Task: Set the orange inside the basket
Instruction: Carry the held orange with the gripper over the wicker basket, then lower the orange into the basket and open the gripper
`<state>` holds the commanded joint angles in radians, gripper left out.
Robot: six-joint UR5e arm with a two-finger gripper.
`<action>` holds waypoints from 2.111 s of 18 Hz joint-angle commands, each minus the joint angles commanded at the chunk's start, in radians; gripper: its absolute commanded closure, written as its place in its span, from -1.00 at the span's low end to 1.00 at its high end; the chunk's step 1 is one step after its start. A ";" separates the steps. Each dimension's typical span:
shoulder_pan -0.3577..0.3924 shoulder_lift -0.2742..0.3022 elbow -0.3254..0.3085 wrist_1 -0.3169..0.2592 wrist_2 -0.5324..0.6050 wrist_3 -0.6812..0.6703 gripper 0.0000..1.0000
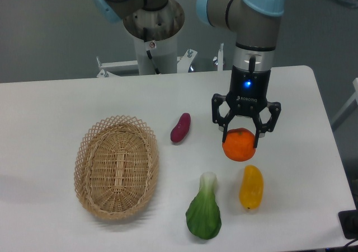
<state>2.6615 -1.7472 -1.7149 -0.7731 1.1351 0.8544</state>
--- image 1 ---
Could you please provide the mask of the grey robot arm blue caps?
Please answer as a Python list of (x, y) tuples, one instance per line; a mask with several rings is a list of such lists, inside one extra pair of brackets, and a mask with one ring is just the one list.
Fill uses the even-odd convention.
[[(185, 14), (175, 0), (93, 0), (110, 22), (121, 21), (137, 43), (141, 74), (177, 72), (176, 40)], [(285, 0), (196, 0), (201, 22), (235, 33), (235, 50), (226, 95), (211, 100), (212, 120), (228, 134), (235, 116), (251, 118), (259, 139), (272, 132), (281, 105), (266, 98)]]

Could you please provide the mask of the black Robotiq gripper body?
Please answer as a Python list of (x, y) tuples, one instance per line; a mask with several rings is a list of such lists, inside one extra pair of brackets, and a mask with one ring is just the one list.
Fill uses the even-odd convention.
[(252, 72), (232, 68), (230, 88), (225, 97), (230, 115), (253, 118), (267, 106), (271, 71)]

